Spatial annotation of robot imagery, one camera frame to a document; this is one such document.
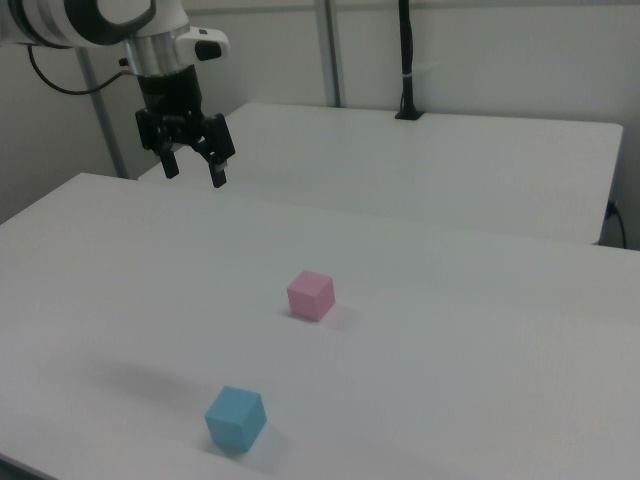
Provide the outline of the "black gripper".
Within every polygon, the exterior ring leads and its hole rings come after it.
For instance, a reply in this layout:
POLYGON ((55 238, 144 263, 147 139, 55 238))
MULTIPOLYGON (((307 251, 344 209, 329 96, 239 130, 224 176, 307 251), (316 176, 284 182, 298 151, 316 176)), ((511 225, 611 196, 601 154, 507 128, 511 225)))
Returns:
POLYGON ((236 150, 225 117, 204 117, 202 113, 195 67, 166 76, 138 76, 137 80, 145 104, 135 113, 141 144, 160 159, 166 178, 179 174, 174 143, 192 144, 208 164, 213 187, 222 187, 227 181, 227 161, 236 150))

